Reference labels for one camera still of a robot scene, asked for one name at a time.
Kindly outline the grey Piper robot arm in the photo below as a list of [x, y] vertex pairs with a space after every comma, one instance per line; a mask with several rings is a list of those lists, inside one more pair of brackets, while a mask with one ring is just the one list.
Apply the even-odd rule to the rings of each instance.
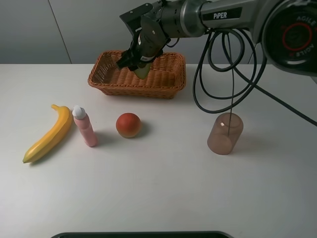
[[197, 38], [209, 30], [240, 29], [260, 43], [277, 68], [317, 74], [317, 3], [314, 0], [159, 0], [120, 16], [133, 36], [116, 63], [131, 71], [151, 63], [172, 38]]

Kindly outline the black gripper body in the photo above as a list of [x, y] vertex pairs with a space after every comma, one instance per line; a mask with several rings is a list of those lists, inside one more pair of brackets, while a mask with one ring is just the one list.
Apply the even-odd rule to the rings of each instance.
[[162, 54], [162, 49], [170, 41], [160, 17], [157, 10], [151, 10], [141, 17], [141, 31], [130, 47], [133, 62], [153, 61]]

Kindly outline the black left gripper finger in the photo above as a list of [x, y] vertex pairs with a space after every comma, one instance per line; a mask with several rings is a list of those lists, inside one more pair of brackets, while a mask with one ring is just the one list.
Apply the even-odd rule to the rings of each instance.
[[134, 58], [134, 55], [133, 52], [128, 49], [121, 54], [121, 58], [116, 62], [117, 68], [121, 70], [128, 67], [130, 58]]

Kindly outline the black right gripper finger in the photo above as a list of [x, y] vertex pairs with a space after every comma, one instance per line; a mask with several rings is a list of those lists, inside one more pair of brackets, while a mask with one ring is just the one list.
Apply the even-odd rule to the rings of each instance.
[[130, 71], [136, 71], [140, 68], [145, 68], [146, 62], [137, 58], [130, 58], [128, 68]]

